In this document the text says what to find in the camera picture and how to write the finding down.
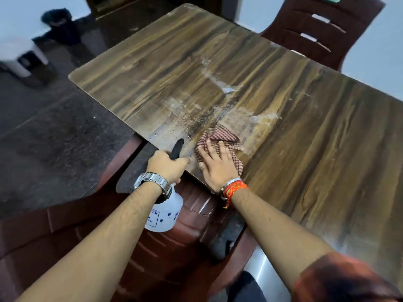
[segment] sleeve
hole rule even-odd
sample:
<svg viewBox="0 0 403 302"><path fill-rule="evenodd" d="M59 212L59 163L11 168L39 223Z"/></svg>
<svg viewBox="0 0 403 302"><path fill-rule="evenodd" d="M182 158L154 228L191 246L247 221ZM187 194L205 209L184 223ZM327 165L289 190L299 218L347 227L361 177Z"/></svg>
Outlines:
<svg viewBox="0 0 403 302"><path fill-rule="evenodd" d="M402 301L400 291L365 263L340 253L327 254L301 273L292 302Z"/></svg>

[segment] spray bottle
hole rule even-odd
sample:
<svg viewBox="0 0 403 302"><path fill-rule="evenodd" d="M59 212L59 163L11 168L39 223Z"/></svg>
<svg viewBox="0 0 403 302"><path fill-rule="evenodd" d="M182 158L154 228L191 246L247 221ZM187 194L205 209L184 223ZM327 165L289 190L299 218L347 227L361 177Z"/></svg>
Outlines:
<svg viewBox="0 0 403 302"><path fill-rule="evenodd" d="M179 158L179 154L184 144L183 139L176 142L169 157L171 160ZM151 209L145 227L147 230L153 232L165 232L171 230L178 219L179 212L183 206L183 198L175 192L175 183L172 185L172 193L168 199L159 197Z"/></svg>

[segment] brown plastic chair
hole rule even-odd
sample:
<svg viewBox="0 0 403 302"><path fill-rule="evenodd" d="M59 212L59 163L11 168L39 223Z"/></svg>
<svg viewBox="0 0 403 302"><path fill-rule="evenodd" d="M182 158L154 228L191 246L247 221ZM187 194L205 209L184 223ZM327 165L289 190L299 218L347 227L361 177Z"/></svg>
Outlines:
<svg viewBox="0 0 403 302"><path fill-rule="evenodd" d="M114 157L93 195L0 221L0 300L14 301L96 228L128 194L116 184L146 144L134 135ZM230 254L212 264L207 246L234 211L190 175L176 191L184 206L174 228L144 230L112 301L207 301L242 271L256 241L245 228Z"/></svg>
<svg viewBox="0 0 403 302"><path fill-rule="evenodd" d="M348 51L384 6L381 0L285 0L261 35L341 71Z"/></svg>

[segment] hand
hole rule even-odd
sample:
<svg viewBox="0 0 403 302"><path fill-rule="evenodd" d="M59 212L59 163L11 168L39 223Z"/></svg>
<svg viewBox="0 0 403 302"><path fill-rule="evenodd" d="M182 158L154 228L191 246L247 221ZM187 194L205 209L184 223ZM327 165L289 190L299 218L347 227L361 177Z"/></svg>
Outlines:
<svg viewBox="0 0 403 302"><path fill-rule="evenodd" d="M216 193L219 193L225 183L239 178L229 149L225 148L222 141L219 142L219 146L220 156L216 153L210 140L207 140L209 154L201 146L198 147L200 155L203 158L203 162L199 163L199 167L203 172L204 180Z"/></svg>
<svg viewBox="0 0 403 302"><path fill-rule="evenodd" d="M190 157L171 160L166 152L156 151L154 155L148 159L147 171L159 174L164 177L169 184L174 182L179 183L189 163Z"/></svg>

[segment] checkered cloth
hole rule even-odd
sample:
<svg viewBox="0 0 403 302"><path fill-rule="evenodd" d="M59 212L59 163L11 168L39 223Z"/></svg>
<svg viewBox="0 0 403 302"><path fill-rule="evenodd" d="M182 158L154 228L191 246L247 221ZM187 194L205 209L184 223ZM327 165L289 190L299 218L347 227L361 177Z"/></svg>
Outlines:
<svg viewBox="0 0 403 302"><path fill-rule="evenodd" d="M243 148L241 147L241 143L239 141L239 137L227 127L216 124L215 127L207 129L198 140L195 149L195 156L199 162L203 161L200 156L199 150L197 146L201 145L205 152L208 152L207 149L207 140L211 140L211 144L216 150L217 154L220 155L220 147L219 141L223 141L225 147L229 148L229 151L232 156L232 161L234 161L235 168L238 171L239 176L242 174L243 164L242 161L238 159L235 155L235 151L241 151Z"/></svg>
<svg viewBox="0 0 403 302"><path fill-rule="evenodd" d="M311 264L294 284L292 302L403 301L399 290L359 260L334 252Z"/></svg>

